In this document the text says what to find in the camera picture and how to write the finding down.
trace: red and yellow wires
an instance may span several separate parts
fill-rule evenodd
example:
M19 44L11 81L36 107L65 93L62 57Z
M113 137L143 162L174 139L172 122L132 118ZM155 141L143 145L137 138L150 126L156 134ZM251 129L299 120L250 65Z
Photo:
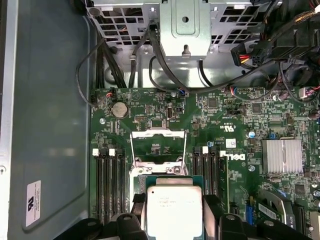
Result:
M250 59L250 55L248 55L248 54L240 55L239 58L240 58L240 63L244 64L246 61L248 61Z

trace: heatsink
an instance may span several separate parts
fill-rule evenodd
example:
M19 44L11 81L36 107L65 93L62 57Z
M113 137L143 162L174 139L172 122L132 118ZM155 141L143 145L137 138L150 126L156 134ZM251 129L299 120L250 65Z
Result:
M300 140L263 140L262 156L265 174L303 172Z

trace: side panel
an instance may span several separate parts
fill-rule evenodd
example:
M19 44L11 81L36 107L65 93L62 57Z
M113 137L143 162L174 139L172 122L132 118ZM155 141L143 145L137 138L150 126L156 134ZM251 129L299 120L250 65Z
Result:
M75 80L94 44L88 29L67 0L19 1L9 240L51 240L88 217L89 109ZM81 70L84 90L90 69Z

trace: screw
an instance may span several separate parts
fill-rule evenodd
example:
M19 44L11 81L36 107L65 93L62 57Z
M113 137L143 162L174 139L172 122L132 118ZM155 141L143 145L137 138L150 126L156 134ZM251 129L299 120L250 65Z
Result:
M93 8L90 8L90 9L89 9L89 13L90 13L92 16L97 17L97 16L100 15L100 10L93 7Z
M236 219L235 216L233 216L233 215L227 215L226 218L229 219L229 220L235 220Z
M174 167L173 171L174 171L175 174L179 174L180 173L180 167L178 167L178 166Z
M106 120L104 118L100 118L99 123L104 125L104 124L106 124Z
M269 221L269 220L264 221L264 224L269 226L269 227L273 227L275 225L272 221Z
M4 166L0 166L0 175L4 174L6 170L7 169Z
M214 146L214 142L213 141L207 141L206 145L210 148Z
M320 191L315 190L315 191L313 192L313 195L314 195L315 197L320 197Z
M248 169L249 169L250 172L254 172L254 171L256 170L256 167L253 166L253 165L250 165L250 166L248 167Z

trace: barcode sticker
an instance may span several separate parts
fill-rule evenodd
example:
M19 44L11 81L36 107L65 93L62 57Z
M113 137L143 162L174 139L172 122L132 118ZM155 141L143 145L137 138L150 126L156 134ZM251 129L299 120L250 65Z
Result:
M265 215L267 215L268 217L275 219L275 220L277 219L277 215L273 211L269 210L268 208L261 205L260 203L259 203L258 207L259 207L259 210L261 212L263 212Z
M33 224L40 218L41 181L35 181L26 187L25 226Z

